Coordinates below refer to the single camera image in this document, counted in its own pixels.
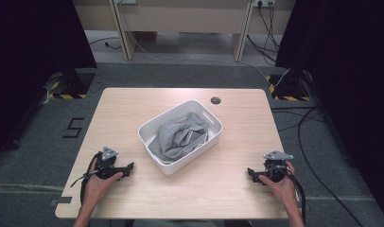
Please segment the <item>grey floor tape piece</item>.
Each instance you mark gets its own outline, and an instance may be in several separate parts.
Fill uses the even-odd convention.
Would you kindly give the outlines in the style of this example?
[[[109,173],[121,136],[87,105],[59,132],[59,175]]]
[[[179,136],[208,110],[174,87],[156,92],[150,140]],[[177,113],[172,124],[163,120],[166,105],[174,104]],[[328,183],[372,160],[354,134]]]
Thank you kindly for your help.
[[[58,204],[66,204],[66,203],[71,203],[72,201],[72,197],[59,197],[59,198],[56,198],[56,199],[53,199],[51,202],[50,202],[50,206],[57,206]]]

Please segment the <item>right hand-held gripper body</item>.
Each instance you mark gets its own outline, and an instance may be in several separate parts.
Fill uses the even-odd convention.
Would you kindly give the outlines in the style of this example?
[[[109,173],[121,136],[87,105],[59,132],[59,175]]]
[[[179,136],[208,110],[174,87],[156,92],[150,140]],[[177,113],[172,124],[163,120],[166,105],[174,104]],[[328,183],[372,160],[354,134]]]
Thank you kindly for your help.
[[[264,155],[264,158],[265,176],[275,183],[282,181],[288,171],[286,160],[292,160],[293,156],[291,154],[275,150]]]

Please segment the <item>grey pants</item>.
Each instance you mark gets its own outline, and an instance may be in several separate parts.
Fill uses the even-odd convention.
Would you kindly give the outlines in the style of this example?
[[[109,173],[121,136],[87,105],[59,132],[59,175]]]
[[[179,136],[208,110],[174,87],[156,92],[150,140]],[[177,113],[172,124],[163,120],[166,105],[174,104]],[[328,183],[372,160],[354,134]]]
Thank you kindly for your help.
[[[172,163],[194,151],[208,140],[208,124],[190,113],[176,123],[166,123],[158,130],[148,149],[162,162]]]

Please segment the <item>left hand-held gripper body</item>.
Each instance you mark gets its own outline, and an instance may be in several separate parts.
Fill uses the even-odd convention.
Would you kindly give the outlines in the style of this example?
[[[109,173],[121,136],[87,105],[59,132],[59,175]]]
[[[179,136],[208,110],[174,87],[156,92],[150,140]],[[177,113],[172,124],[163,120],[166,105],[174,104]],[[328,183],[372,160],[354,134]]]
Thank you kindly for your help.
[[[117,151],[104,147],[102,151],[97,154],[95,171],[98,178],[107,180],[118,172],[124,172],[121,167],[115,167]]]

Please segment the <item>beige wooden desk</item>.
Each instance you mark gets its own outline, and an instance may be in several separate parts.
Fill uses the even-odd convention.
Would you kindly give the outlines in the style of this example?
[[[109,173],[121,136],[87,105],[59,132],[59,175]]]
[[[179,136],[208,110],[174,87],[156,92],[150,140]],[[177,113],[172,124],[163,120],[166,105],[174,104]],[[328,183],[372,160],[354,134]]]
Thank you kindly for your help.
[[[247,36],[271,29],[282,35],[298,0],[275,0],[256,8],[253,0],[72,0],[85,30],[115,30],[125,60],[137,32],[228,34],[234,60],[241,61]]]

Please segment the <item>black curtain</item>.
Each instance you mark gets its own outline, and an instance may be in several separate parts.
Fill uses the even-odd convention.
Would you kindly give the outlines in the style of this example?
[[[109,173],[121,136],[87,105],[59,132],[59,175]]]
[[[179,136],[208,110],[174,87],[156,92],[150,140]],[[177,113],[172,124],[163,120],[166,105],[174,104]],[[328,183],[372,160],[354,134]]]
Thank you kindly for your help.
[[[50,76],[95,66],[73,0],[0,0],[0,151]]]
[[[384,213],[384,0],[296,0],[276,63],[311,74]]]

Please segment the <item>person's right hand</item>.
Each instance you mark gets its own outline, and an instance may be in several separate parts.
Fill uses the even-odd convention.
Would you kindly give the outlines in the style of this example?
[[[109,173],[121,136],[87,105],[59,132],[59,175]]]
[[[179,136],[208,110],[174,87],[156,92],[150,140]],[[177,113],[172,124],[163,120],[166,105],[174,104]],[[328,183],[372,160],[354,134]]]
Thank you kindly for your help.
[[[289,161],[286,161],[286,164],[289,174],[282,181],[275,183],[264,175],[260,175],[259,180],[271,189],[272,194],[283,204],[285,209],[297,208],[295,184],[289,177],[294,174],[295,169]]]

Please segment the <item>person's left hand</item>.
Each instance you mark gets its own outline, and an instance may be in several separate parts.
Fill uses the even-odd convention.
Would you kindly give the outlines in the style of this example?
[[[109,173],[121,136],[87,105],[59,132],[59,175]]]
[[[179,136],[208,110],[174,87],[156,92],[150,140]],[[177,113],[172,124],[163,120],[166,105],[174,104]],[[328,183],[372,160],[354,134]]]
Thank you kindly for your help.
[[[85,186],[82,204],[86,206],[96,206],[122,176],[123,174],[119,172],[115,173],[109,179],[102,180],[96,175],[92,175]]]

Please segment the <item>white wall socket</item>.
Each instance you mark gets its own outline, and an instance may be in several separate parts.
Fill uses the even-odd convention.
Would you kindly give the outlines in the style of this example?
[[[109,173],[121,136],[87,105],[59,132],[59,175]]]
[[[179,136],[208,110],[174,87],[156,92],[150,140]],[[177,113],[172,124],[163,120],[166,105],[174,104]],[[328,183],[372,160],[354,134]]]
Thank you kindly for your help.
[[[275,0],[253,0],[253,6],[256,8],[274,7]]]

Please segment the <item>white plastic basket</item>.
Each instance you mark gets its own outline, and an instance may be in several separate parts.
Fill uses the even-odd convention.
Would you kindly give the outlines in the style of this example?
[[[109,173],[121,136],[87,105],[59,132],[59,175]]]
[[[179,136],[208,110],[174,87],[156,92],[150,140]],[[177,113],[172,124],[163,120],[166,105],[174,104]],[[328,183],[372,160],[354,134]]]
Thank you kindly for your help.
[[[158,130],[166,123],[176,123],[188,114],[197,114],[208,124],[208,140],[205,144],[198,146],[194,151],[187,154],[178,161],[167,163],[162,162],[148,149],[149,144],[156,137]],[[198,100],[190,99],[177,106],[174,106],[163,113],[150,119],[138,129],[139,137],[144,144],[146,151],[151,156],[159,169],[166,175],[171,175],[212,148],[219,140],[222,132],[222,123]]]

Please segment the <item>black stand base hazard tape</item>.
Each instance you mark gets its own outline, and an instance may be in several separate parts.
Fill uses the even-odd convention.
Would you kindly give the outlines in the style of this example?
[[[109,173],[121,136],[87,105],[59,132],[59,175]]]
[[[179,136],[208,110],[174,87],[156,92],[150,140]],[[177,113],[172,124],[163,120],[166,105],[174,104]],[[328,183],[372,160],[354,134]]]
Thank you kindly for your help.
[[[69,70],[53,74],[45,83],[45,101],[49,99],[83,99],[86,97],[95,73],[88,70]]]
[[[275,100],[309,101],[309,94],[300,77],[290,76],[288,70],[282,74],[266,76],[271,97]]]

